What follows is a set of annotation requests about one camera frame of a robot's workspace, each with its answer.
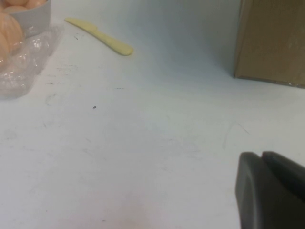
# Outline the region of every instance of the knife handle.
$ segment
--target knife handle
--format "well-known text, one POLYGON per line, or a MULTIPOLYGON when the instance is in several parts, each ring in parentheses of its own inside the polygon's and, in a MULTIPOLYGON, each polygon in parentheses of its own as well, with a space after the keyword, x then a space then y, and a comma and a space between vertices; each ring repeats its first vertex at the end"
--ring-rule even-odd
POLYGON ((128 56, 133 53, 133 47, 100 31, 93 31, 91 34, 121 55, 128 56))

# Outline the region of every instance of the black plastic device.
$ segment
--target black plastic device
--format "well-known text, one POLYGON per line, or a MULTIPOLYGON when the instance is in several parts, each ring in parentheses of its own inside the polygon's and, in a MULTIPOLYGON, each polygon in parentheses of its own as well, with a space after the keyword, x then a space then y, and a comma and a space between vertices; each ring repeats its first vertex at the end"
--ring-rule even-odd
POLYGON ((305 168, 274 152, 242 153, 236 181, 242 229, 305 229, 305 168))

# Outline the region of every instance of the clear plastic wrap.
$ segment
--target clear plastic wrap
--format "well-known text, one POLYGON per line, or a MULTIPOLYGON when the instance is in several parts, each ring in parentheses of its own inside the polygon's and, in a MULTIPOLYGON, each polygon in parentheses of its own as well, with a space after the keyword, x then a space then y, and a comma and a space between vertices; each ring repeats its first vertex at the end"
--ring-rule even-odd
POLYGON ((0 13, 0 97, 19 97, 32 88, 36 76, 44 68, 61 38, 62 26, 49 26, 37 32, 34 26, 19 31, 15 19, 0 13), (1 34, 8 41, 1 41, 1 34))

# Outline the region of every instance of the scratch mark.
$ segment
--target scratch mark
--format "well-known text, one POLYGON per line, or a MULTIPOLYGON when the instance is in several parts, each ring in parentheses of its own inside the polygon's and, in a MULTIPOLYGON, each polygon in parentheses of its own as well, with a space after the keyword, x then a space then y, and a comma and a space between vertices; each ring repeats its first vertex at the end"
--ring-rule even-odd
POLYGON ((242 125, 240 125, 239 123, 237 123, 247 134, 250 134, 242 125))
POLYGON ((46 98, 46 100, 45 100, 45 104, 46 104, 47 106, 51 106, 50 102, 52 101, 52 99, 55 98, 56 95, 57 95, 57 94, 52 94, 52 95, 47 96, 47 98, 46 98))
POLYGON ((223 149, 225 149, 226 146, 227 146, 228 136, 229 136, 229 134, 230 134, 230 132, 231 132, 231 130, 232 130, 232 128, 233 128, 234 125, 235 125, 235 122, 231 123, 231 125, 229 126, 229 129, 228 129, 228 131, 227 131, 227 133, 226 133, 226 135, 225 135, 225 137, 224 137, 223 149))

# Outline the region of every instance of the white table surface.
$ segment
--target white table surface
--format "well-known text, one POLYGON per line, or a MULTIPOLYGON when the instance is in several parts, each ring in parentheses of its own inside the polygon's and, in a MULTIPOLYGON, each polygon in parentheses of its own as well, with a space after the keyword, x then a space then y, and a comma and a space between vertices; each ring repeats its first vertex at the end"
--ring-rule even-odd
POLYGON ((232 78, 239 0, 52 9, 135 53, 64 24, 31 92, 0 101, 1 229, 237 229, 241 152, 305 164, 305 90, 232 78))

